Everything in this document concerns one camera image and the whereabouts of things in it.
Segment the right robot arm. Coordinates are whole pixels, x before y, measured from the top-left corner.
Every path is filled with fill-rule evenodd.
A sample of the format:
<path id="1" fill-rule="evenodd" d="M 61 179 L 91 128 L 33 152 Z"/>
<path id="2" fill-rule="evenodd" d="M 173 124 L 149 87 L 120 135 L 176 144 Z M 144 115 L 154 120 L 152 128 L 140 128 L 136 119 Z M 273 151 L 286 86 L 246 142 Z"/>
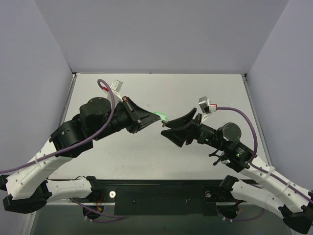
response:
<path id="1" fill-rule="evenodd" d="M 280 217 L 290 229 L 307 234 L 313 225 L 313 192 L 284 177 L 257 155 L 255 129 L 242 111 L 236 112 L 242 115 L 251 129 L 253 149 L 240 141 L 242 133 L 237 124 L 229 122 L 213 129 L 203 123 L 207 115 L 197 114 L 195 108 L 180 118 L 163 121 L 167 129 L 161 135 L 178 147 L 196 140 L 199 144 L 207 144 L 216 151 L 221 151 L 218 163 L 257 183 L 254 187 L 236 177 L 226 176 L 218 189 L 223 200 L 233 197 L 253 203 Z"/>

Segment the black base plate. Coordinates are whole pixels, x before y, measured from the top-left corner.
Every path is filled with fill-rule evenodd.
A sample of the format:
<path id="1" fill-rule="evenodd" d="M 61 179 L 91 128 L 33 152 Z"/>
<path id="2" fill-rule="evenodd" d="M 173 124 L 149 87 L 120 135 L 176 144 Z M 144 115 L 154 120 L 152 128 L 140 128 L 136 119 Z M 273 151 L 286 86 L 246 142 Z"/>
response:
<path id="1" fill-rule="evenodd" d="M 217 203 L 235 200 L 219 190 L 221 180 L 101 180 L 80 203 L 114 203 L 114 215 L 217 214 Z"/>

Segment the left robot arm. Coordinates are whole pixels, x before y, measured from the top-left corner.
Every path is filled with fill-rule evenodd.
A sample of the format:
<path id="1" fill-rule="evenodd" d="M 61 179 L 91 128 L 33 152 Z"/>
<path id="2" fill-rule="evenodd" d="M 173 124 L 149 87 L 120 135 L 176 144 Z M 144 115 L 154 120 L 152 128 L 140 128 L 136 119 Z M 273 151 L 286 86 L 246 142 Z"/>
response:
<path id="1" fill-rule="evenodd" d="M 44 207 L 48 202 L 69 198 L 101 197 L 102 189 L 94 176 L 82 179 L 54 181 L 49 176 L 63 164 L 93 148 L 100 140 L 122 129 L 135 134 L 160 120 L 160 116 L 136 105 L 127 96 L 117 105 L 103 97 L 90 99 L 79 114 L 64 122 L 34 156 L 31 165 L 1 175 L 0 188 L 8 193 L 3 207 L 8 212 L 27 214 Z"/>

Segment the green key tag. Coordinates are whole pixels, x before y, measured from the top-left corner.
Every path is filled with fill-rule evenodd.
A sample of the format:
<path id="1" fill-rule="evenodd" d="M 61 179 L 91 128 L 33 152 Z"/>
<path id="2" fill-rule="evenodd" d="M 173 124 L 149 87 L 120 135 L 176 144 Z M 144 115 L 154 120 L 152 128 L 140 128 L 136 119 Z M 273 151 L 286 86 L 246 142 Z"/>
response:
<path id="1" fill-rule="evenodd" d="M 168 117 L 167 117 L 166 114 L 163 114 L 163 113 L 160 113 L 160 112 L 154 112 L 154 114 L 158 115 L 162 121 L 165 121 L 165 122 L 168 121 Z"/>

